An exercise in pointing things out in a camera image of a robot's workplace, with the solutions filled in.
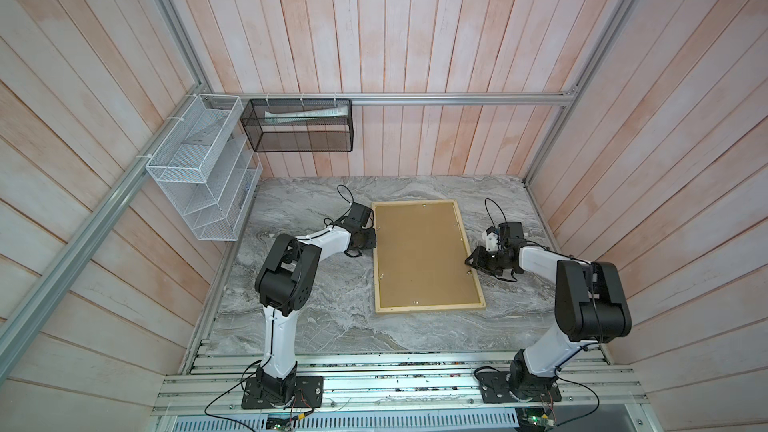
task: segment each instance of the wood paneling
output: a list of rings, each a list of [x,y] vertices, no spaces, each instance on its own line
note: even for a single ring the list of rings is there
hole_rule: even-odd
[[[572,87],[617,0],[174,2],[218,92],[541,92]],[[274,176],[524,176],[556,111],[353,108],[352,152],[262,161]]]
[[[640,0],[532,181],[565,253],[617,265],[609,347],[665,430],[766,420],[766,64],[768,0]]]
[[[0,9],[5,321],[194,80],[154,0]],[[140,429],[220,259],[148,183],[0,387],[0,428]]]

